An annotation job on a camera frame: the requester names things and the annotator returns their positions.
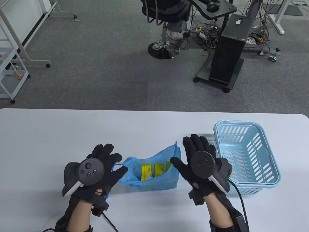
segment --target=caster wheel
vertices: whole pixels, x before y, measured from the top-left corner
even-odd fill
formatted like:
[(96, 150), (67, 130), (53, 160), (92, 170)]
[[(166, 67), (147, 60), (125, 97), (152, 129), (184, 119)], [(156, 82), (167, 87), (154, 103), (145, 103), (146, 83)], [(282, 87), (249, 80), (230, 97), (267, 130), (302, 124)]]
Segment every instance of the caster wheel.
[(197, 83), (197, 82), (199, 82), (199, 81), (200, 81), (200, 79), (199, 79), (198, 77), (194, 77), (194, 78), (193, 78), (193, 82), (194, 82), (194, 83)]
[(224, 93), (229, 93), (229, 92), (231, 92), (231, 90), (229, 90), (229, 89), (227, 89), (227, 88), (223, 88), (222, 91), (223, 91)]
[(275, 57), (275, 56), (270, 56), (270, 57), (268, 57), (268, 60), (271, 61), (271, 62), (276, 62), (278, 60), (278, 58)]

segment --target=haptic glove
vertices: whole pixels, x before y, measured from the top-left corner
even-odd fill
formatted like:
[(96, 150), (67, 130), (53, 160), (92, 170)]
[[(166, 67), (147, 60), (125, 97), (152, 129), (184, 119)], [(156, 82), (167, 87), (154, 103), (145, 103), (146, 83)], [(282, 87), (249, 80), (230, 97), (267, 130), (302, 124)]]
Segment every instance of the haptic glove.
[(128, 168), (124, 166), (117, 169), (116, 171), (112, 171), (114, 164), (122, 160), (122, 156), (120, 154), (111, 154), (113, 149), (114, 146), (111, 144), (106, 144), (105, 146), (100, 144), (97, 145), (93, 152), (87, 156), (87, 158), (97, 158), (104, 164), (104, 175), (102, 179), (94, 185), (79, 187), (72, 194), (72, 196), (90, 202), (98, 189), (102, 189), (102, 195), (107, 195), (111, 188), (118, 182), (118, 180), (120, 180), (126, 174)]
[(215, 191), (220, 191), (212, 181), (203, 179), (194, 174), (190, 165), (192, 155), (198, 151), (208, 152), (216, 160), (216, 148), (210, 145), (204, 136), (199, 137), (196, 134), (192, 134), (191, 137), (184, 137), (182, 144), (186, 151), (188, 164), (184, 164), (179, 158), (171, 158), (171, 163), (178, 169), (181, 176), (188, 181), (193, 188), (196, 188), (196, 185), (198, 185), (203, 196), (208, 196)]

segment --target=gray carpet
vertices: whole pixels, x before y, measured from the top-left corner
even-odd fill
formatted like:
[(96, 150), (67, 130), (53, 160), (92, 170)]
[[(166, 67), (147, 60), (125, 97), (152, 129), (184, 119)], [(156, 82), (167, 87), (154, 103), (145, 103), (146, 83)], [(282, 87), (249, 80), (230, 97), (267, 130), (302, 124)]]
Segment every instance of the gray carpet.
[[(243, 9), (247, 1), (234, 4)], [(281, 36), (269, 22), (270, 42), (282, 52), (244, 55), (245, 62), (229, 94), (192, 82), (206, 57), (193, 45), (172, 60), (148, 55), (162, 27), (148, 24), (139, 0), (61, 0), (80, 22), (50, 17), (27, 47), (33, 59), (52, 67), (28, 66), (32, 76), (11, 105), (0, 108), (163, 110), (309, 115), (309, 17), (285, 16)]]

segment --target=forearm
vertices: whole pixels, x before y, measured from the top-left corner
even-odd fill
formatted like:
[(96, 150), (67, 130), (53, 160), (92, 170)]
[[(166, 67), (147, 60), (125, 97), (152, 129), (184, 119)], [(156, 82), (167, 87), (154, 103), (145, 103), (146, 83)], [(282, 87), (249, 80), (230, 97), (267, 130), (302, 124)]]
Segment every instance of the forearm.
[(228, 228), (234, 225), (229, 211), (219, 201), (215, 193), (205, 196), (204, 200), (210, 214), (212, 224), (219, 228)]
[(85, 232), (89, 229), (92, 204), (80, 200), (74, 209), (66, 230), (68, 232)]

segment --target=blue plastic bag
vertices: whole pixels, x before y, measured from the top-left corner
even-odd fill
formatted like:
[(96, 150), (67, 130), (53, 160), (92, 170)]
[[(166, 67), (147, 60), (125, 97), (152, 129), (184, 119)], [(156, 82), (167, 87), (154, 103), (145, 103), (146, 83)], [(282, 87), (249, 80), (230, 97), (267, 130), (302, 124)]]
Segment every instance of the blue plastic bag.
[(147, 159), (137, 159), (136, 157), (127, 158), (124, 163), (116, 164), (123, 165), (128, 168), (128, 172), (118, 181), (120, 184), (129, 185), (140, 191), (155, 191), (167, 190), (177, 187), (179, 172), (173, 165), (161, 176), (141, 181), (142, 165), (151, 164), (154, 170), (155, 164), (169, 162), (172, 157), (181, 158), (180, 148), (177, 142), (169, 146), (158, 154)]

